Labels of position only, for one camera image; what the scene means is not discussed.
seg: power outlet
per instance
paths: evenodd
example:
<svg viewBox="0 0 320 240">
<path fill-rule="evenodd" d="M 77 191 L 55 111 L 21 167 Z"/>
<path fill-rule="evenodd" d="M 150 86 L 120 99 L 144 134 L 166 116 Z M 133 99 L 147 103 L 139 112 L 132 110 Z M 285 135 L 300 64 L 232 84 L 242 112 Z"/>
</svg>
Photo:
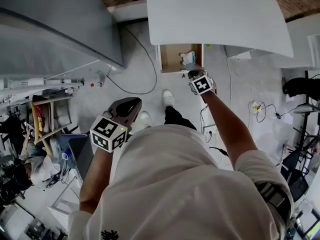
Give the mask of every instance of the power outlet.
<svg viewBox="0 0 320 240">
<path fill-rule="evenodd" d="M 215 124 L 208 125 L 204 127 L 204 138 L 205 142 L 210 143 L 214 147 L 217 145 L 217 139 L 218 139 L 218 129 Z"/>
</svg>

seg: person in white shirt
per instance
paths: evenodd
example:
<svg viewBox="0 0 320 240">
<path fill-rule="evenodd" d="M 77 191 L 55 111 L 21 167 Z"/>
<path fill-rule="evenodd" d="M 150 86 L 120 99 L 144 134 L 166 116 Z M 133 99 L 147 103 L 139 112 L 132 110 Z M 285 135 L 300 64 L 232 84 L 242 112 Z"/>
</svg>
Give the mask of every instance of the person in white shirt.
<svg viewBox="0 0 320 240">
<path fill-rule="evenodd" d="M 52 176 L 60 172 L 60 165 L 52 163 L 52 152 L 46 140 L 42 140 L 44 149 L 40 145 L 34 145 L 33 141 L 29 141 L 30 128 L 26 128 L 26 136 L 19 159 L 22 160 L 29 180 L 38 186 L 44 187 L 44 181 L 51 179 Z"/>
<path fill-rule="evenodd" d="M 113 154 L 97 149 L 68 218 L 69 240 L 283 239 L 293 199 L 246 125 L 211 91 L 207 103 L 234 171 L 219 169 L 200 132 L 163 91 L 165 124 L 123 147 L 111 183 Z"/>
</svg>

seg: white cable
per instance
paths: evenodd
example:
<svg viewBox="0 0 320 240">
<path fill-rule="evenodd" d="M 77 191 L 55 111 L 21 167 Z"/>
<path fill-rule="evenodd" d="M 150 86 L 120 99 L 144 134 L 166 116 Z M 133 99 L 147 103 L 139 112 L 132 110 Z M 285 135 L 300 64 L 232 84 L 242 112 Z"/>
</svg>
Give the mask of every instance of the white cable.
<svg viewBox="0 0 320 240">
<path fill-rule="evenodd" d="M 224 52 L 224 55 L 225 55 L 225 59 L 226 59 L 226 64 L 228 65 L 228 70 L 229 70 L 229 74 L 230 74 L 230 106 L 229 108 L 231 109 L 231 97 L 232 97 L 232 76 L 231 76 L 231 71 L 230 71 L 230 67 L 229 67 L 229 60 L 228 60 L 228 56 L 227 56 L 227 53 L 225 51 L 225 48 L 223 45 L 222 46 L 222 50 Z"/>
</svg>

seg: black and white marker cube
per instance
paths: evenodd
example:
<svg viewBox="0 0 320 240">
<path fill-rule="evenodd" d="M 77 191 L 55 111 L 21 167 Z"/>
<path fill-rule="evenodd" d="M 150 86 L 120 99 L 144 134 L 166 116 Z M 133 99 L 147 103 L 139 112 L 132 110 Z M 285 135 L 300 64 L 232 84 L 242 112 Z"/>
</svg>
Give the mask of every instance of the black and white marker cube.
<svg viewBox="0 0 320 240">
<path fill-rule="evenodd" d="M 213 88 L 213 83 L 210 81 L 206 71 L 203 71 L 201 74 L 189 79 L 188 83 L 192 92 L 197 95 L 208 92 Z"/>
<path fill-rule="evenodd" d="M 112 152 L 126 141 L 128 128 L 98 115 L 90 128 L 91 141 L 99 148 Z"/>
</svg>

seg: black logo on shirt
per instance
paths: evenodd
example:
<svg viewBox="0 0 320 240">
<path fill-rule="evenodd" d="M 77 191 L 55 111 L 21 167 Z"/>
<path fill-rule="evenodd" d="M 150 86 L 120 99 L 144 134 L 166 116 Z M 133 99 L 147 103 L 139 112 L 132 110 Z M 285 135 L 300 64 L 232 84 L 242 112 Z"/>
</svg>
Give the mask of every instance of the black logo on shirt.
<svg viewBox="0 0 320 240">
<path fill-rule="evenodd" d="M 104 232 L 101 231 L 101 235 L 104 240 L 117 240 L 119 238 L 117 231 L 113 230 L 111 232 L 107 232 L 106 230 Z"/>
</svg>

